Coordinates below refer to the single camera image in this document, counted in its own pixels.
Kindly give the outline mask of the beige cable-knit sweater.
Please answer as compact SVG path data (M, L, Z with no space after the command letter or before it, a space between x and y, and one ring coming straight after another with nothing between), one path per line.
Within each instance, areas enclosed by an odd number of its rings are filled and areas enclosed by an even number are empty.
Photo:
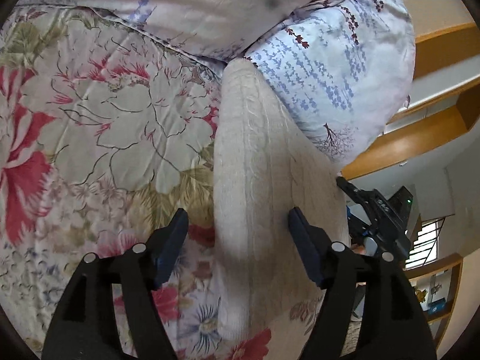
M218 330L241 341L322 298L288 230L295 207L329 238L348 238L337 172L299 130L252 62L224 70L214 144L213 202Z

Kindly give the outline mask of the wooden shelf unit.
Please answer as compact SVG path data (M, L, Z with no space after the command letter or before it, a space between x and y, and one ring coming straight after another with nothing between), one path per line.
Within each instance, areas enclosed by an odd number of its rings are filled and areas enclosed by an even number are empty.
M463 257L453 253L432 262L407 261L405 273L420 303L435 347L450 323L461 282Z

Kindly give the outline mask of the blue floral right pillow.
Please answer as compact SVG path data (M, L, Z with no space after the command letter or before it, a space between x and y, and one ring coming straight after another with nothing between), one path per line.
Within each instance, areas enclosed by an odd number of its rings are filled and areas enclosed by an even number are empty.
M245 53L337 168L366 151L408 100L415 56L404 0L313 3Z

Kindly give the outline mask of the floral bed quilt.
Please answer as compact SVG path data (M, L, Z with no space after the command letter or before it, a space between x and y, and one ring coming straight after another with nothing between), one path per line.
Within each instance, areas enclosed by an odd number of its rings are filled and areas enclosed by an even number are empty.
M1 308L41 355L81 258L189 230L154 292L180 359L297 359L322 297L247 339L218 331L213 154L221 84L207 67L86 8L15 7L1 28Z

